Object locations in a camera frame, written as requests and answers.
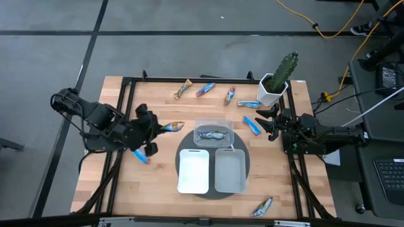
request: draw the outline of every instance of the chair wheel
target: chair wheel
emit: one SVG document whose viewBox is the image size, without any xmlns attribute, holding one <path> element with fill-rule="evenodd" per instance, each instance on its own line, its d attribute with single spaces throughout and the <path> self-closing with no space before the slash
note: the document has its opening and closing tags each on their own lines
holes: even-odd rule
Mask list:
<svg viewBox="0 0 404 227">
<path fill-rule="evenodd" d="M 358 204 L 357 206 L 356 206 L 356 208 L 355 208 L 355 211 L 358 213 L 358 214 L 363 214 L 363 213 L 365 213 L 365 205 L 363 205 L 363 204 Z"/>
</svg>

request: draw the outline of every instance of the wooden tabletop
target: wooden tabletop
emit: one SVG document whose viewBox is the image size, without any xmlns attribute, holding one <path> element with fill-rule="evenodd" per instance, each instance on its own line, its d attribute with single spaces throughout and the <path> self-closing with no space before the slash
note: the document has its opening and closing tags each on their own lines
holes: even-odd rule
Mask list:
<svg viewBox="0 0 404 227">
<path fill-rule="evenodd" d="M 99 102 L 116 106 L 121 81 L 120 76 L 107 76 Z M 291 81 L 291 84 L 297 115 L 311 114 L 306 82 Z M 135 108 L 146 103 L 149 110 L 157 115 L 160 124 L 181 120 L 185 126 L 179 132 L 162 134 L 155 139 L 159 151 L 151 157 L 149 165 L 142 164 L 131 152 L 124 152 L 113 214 L 249 218 L 259 203 L 272 196 L 273 203 L 262 218 L 296 218 L 290 170 L 287 156 L 283 153 L 281 136 L 273 142 L 268 141 L 265 133 L 255 136 L 248 125 L 242 123 L 242 118 L 248 116 L 254 119 L 260 116 L 254 109 L 237 106 L 238 101 L 256 100 L 257 85 L 216 84 L 207 94 L 196 97 L 195 93 L 204 85 L 194 83 L 179 100 L 175 100 L 172 94 L 177 92 L 182 83 L 136 83 L 130 119 L 135 118 Z M 223 106 L 224 97 L 231 86 L 236 86 L 235 96 L 230 105 Z M 220 200 L 207 200 L 177 191 L 175 153 L 182 138 L 194 129 L 194 120 L 198 117 L 228 118 L 234 121 L 234 131 L 246 144 L 251 162 L 244 193 Z M 305 158 L 312 191 L 328 212 L 335 216 L 324 163 L 314 155 L 305 155 Z M 92 154 L 83 162 L 71 211 L 81 208 L 98 187 L 104 160 L 105 154 Z M 106 210 L 108 196 L 109 188 L 105 191 L 102 211 Z M 300 198 L 304 214 L 307 215 L 302 189 Z"/>
</svg>

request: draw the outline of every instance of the white flower pot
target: white flower pot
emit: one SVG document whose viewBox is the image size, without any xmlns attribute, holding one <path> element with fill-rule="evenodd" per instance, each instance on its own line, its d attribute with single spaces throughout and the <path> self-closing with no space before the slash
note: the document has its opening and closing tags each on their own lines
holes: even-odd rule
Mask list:
<svg viewBox="0 0 404 227">
<path fill-rule="evenodd" d="M 288 83 L 285 82 L 285 89 L 283 89 L 283 91 L 280 94 L 266 92 L 264 85 L 263 85 L 263 81 L 266 78 L 272 77 L 272 76 L 273 76 L 272 73 L 265 74 L 265 76 L 261 79 L 261 81 L 258 84 L 257 100 L 266 106 L 275 104 L 279 100 L 279 98 L 282 97 L 282 95 L 284 94 L 286 89 L 288 89 L 288 87 L 289 87 Z"/>
</svg>

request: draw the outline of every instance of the yellow cable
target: yellow cable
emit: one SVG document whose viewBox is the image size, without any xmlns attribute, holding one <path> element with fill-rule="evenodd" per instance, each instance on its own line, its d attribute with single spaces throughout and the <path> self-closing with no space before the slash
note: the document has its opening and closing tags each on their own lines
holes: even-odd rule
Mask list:
<svg viewBox="0 0 404 227">
<path fill-rule="evenodd" d="M 310 18 L 308 18 L 308 17 L 306 17 L 306 16 L 304 16 L 304 15 L 302 15 L 302 14 L 300 14 L 300 13 L 298 13 L 298 12 L 296 12 L 296 11 L 290 9 L 290 8 L 288 8 L 286 5 L 284 5 L 283 3 L 281 3 L 279 0 L 276 0 L 276 1 L 277 1 L 279 4 L 281 4 L 285 9 L 289 10 L 290 12 L 292 12 L 292 13 L 294 13 L 294 14 L 296 14 L 296 15 L 298 15 L 298 16 L 301 16 L 301 17 L 303 17 L 304 19 L 306 19 L 306 20 L 307 20 L 308 22 L 310 22 L 312 25 L 315 24 L 315 22 L 313 22 L 312 20 L 310 20 Z M 318 32 L 323 38 L 327 38 L 327 39 L 335 38 L 335 37 L 336 37 L 337 35 L 339 35 L 342 31 L 344 31 L 344 29 L 348 26 L 348 24 L 349 24 L 349 23 L 352 21 L 352 19 L 356 16 L 356 14 L 358 13 L 358 11 L 359 11 L 360 7 L 362 6 L 362 4 L 364 3 L 364 1 L 365 1 L 365 0 L 362 0 L 362 1 L 360 2 L 358 8 L 355 10 L 355 12 L 354 12 L 353 15 L 351 16 L 351 18 L 348 20 L 348 22 L 347 22 L 347 23 L 343 26 L 343 28 L 342 28 L 339 32 L 337 32 L 335 35 L 332 35 L 332 36 L 330 36 L 330 37 L 327 37 L 327 36 L 323 35 L 323 34 L 321 33 L 320 29 L 318 29 L 318 26 L 316 26 L 317 32 Z M 399 2 L 397 2 L 393 7 L 391 7 L 391 8 L 383 15 L 383 17 L 385 18 L 386 16 L 388 16 L 388 15 L 390 14 L 390 12 L 392 12 L 392 10 L 394 10 L 394 9 L 395 9 L 400 3 L 402 3 L 402 2 L 404 2 L 404 0 L 400 0 Z M 365 40 L 362 42 L 362 44 L 361 44 L 361 45 L 359 46 L 359 48 L 356 50 L 355 54 L 352 56 L 351 61 L 353 61 L 353 60 L 355 59 L 356 55 L 359 53 L 359 51 L 361 50 L 361 48 L 365 45 L 365 43 L 368 41 L 369 37 L 372 35 L 373 31 L 374 31 L 379 25 L 380 25 L 380 22 L 377 22 L 377 23 L 374 25 L 374 27 L 373 27 L 373 29 L 371 30 L 371 32 L 367 35 L 367 37 L 365 38 Z M 344 72 L 344 74 L 343 74 L 343 77 L 342 77 L 342 80 L 341 80 L 341 83 L 340 83 L 340 87 L 339 87 L 339 89 L 338 89 L 338 92 L 335 93 L 334 95 L 329 95 L 329 96 L 327 96 L 327 97 L 329 97 L 329 98 L 334 98 L 334 97 L 336 97 L 336 96 L 338 96 L 338 95 L 340 94 L 340 91 L 341 91 L 341 88 L 342 88 L 342 85 L 343 85 L 343 81 L 344 81 L 344 79 L 347 77 L 348 70 L 349 70 L 349 67 L 347 66 L 347 68 L 346 68 L 346 70 L 345 70 L 345 72 Z"/>
<path fill-rule="evenodd" d="M 395 9 L 400 3 L 402 3 L 402 2 L 404 2 L 404 0 L 400 0 L 400 1 L 397 2 L 393 7 L 391 7 L 391 8 L 383 15 L 383 18 L 387 17 L 387 16 L 392 12 L 392 10 L 394 10 L 394 9 Z M 361 48 L 365 45 L 365 43 L 368 41 L 369 37 L 372 35 L 373 31 L 374 31 L 379 25 L 380 25 L 380 22 L 377 22 L 376 25 L 374 25 L 374 27 L 373 27 L 373 29 L 371 30 L 371 32 L 369 32 L 369 34 L 367 35 L 367 37 L 365 38 L 365 40 L 362 42 L 362 44 L 359 46 L 359 48 L 358 48 L 358 49 L 356 50 L 356 52 L 353 54 L 353 56 L 352 56 L 352 58 L 351 58 L 351 61 L 353 61 L 353 60 L 355 59 L 356 55 L 359 53 L 359 51 L 361 50 Z M 329 95 L 330 98 L 334 98 L 334 97 L 336 97 L 337 95 L 340 94 L 340 91 L 341 91 L 341 88 L 342 88 L 342 85 L 343 85 L 343 81 L 344 81 L 345 77 L 347 77 L 348 70 L 349 70 L 349 67 L 347 66 L 347 68 L 346 68 L 346 70 L 345 70 L 345 73 L 343 74 L 343 77 L 342 77 L 342 80 L 341 80 L 341 84 L 340 84 L 340 88 L 338 89 L 338 92 L 335 93 L 334 95 Z"/>
<path fill-rule="evenodd" d="M 286 5 L 284 5 L 283 3 L 281 3 L 279 0 L 276 0 L 276 1 L 277 1 L 279 4 L 281 4 L 285 9 L 289 10 L 290 12 L 292 12 L 292 13 L 294 13 L 294 14 L 296 14 L 296 15 L 298 15 L 298 16 L 301 16 L 301 17 L 303 17 L 304 19 L 306 19 L 306 20 L 307 20 L 308 22 L 310 22 L 312 25 L 315 24 L 315 22 L 313 22 L 312 20 L 310 20 L 310 18 L 308 18 L 308 17 L 306 17 L 306 16 L 304 16 L 304 15 L 302 15 L 302 14 L 300 14 L 300 13 L 298 13 L 298 12 L 296 12 L 296 11 L 290 9 L 290 8 L 288 8 Z M 358 13 L 358 11 L 359 11 L 360 7 L 362 6 L 362 4 L 364 3 L 364 1 L 365 1 L 365 0 L 362 0 L 362 1 L 360 2 L 358 8 L 355 10 L 355 12 L 354 12 L 353 15 L 351 16 L 351 18 L 348 20 L 348 22 L 347 22 L 347 23 L 342 27 L 342 29 L 341 29 L 339 32 L 337 32 L 335 35 L 332 35 L 332 36 L 330 36 L 330 37 L 327 37 L 327 36 L 323 35 L 323 34 L 321 33 L 320 29 L 318 29 L 318 26 L 316 26 L 317 32 L 318 32 L 323 38 L 331 39 L 331 38 L 337 37 L 342 31 L 344 31 L 344 29 L 349 25 L 349 23 L 351 23 L 352 19 L 356 16 L 356 14 Z"/>
</svg>

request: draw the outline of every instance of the shoe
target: shoe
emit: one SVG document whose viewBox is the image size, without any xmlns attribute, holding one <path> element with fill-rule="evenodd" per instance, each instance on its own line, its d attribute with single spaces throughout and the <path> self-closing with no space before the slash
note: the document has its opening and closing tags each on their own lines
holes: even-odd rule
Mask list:
<svg viewBox="0 0 404 227">
<path fill-rule="evenodd" d="M 372 55 L 374 55 L 376 52 L 377 52 L 377 49 L 376 49 L 376 50 L 372 50 L 372 51 L 370 51 L 369 53 L 366 54 L 366 57 L 367 57 L 368 59 L 370 59 L 370 58 L 372 57 Z"/>
<path fill-rule="evenodd" d="M 369 22 L 361 26 L 351 27 L 351 32 L 354 35 L 368 36 L 372 29 L 373 29 L 372 22 Z"/>
</svg>

